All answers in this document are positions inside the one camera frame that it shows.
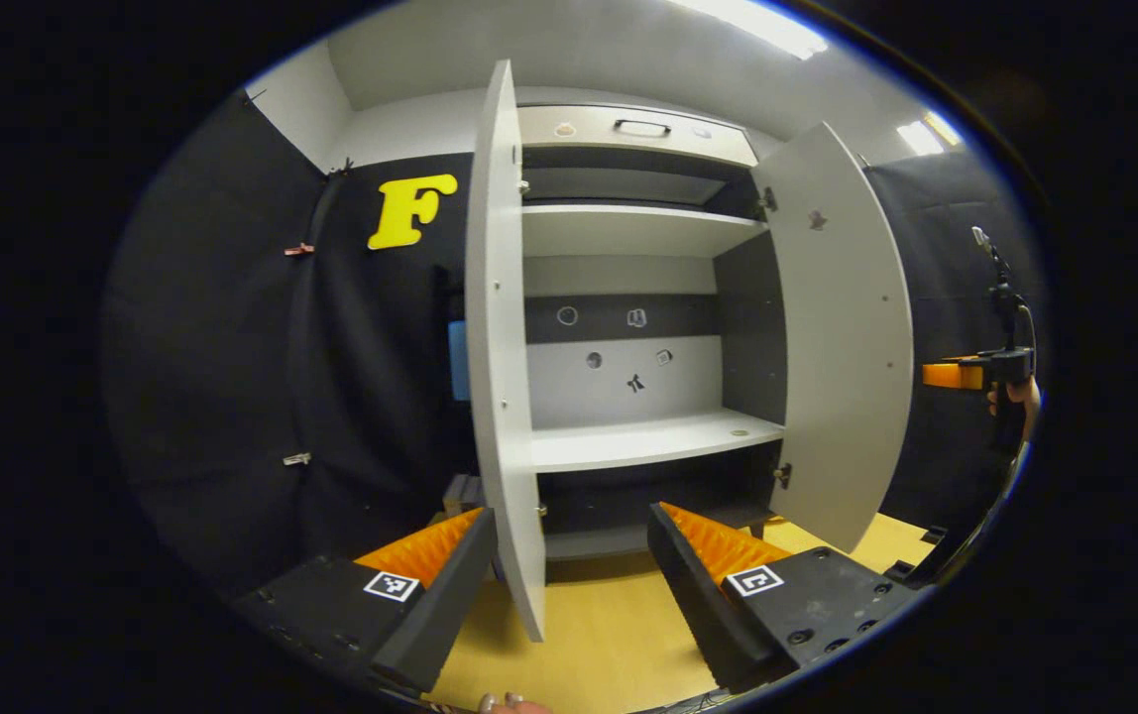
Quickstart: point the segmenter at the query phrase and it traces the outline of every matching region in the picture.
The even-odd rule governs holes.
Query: wooden floor
[[[849,553],[883,573],[931,551],[924,528],[877,515]],[[823,541],[790,523],[765,540],[791,552]],[[514,691],[556,714],[625,714],[714,690],[714,678],[650,555],[547,565],[546,641],[531,642],[502,583],[481,584],[437,688],[424,699],[469,711]]]

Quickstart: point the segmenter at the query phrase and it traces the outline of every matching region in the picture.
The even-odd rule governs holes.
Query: white cabinet
[[[470,191],[473,424],[531,639],[558,626],[547,557],[644,548],[657,499],[855,548],[904,443],[912,322],[831,128],[759,164],[741,130],[681,114],[518,108],[504,60]]]

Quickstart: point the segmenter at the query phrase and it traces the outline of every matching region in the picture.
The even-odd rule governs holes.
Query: drawer handle
[[[633,125],[661,126],[661,134],[670,133],[670,128],[668,125],[659,125],[657,122],[642,122],[640,118],[618,118],[618,121],[613,122],[615,130],[622,128],[624,123],[633,123]]]

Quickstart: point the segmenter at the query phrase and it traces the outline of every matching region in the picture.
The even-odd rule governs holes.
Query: human hand
[[[478,712],[480,714],[551,714],[551,709],[547,709],[546,706],[525,701],[525,697],[520,695],[506,692],[503,699],[505,704],[500,704],[497,697],[493,695],[483,696]]]
[[[1005,393],[1009,394],[1009,401],[1015,403],[1022,403],[1023,411],[1026,412],[1026,419],[1023,419],[1023,442],[1026,442],[1026,437],[1032,433],[1032,426],[1036,425],[1036,417],[1040,415],[1041,410],[1041,391],[1039,386],[1036,385],[1036,377],[1026,378],[1019,384],[1007,384],[1005,385]],[[991,416],[996,416],[996,383],[991,383],[991,392],[988,393],[988,412]]]

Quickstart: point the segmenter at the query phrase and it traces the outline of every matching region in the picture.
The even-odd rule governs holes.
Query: ceiling light
[[[926,122],[934,130],[935,134],[943,137],[943,140],[949,142],[949,145],[956,146],[962,143],[962,134],[958,134],[949,122],[943,121],[943,117],[938,116],[934,112],[927,112],[926,116],[922,117],[922,121]]]
[[[930,130],[926,130],[926,125],[923,125],[922,122],[913,122],[908,126],[897,128],[896,131],[913,147],[913,153],[917,154],[918,157],[926,154],[943,153],[943,146],[940,145],[940,140],[934,139],[934,134],[931,134]]]
[[[754,36],[772,42],[795,58],[806,59],[827,50],[823,38],[794,19],[786,18],[767,6],[750,0],[669,0],[684,8],[711,15],[714,18],[742,28]]]

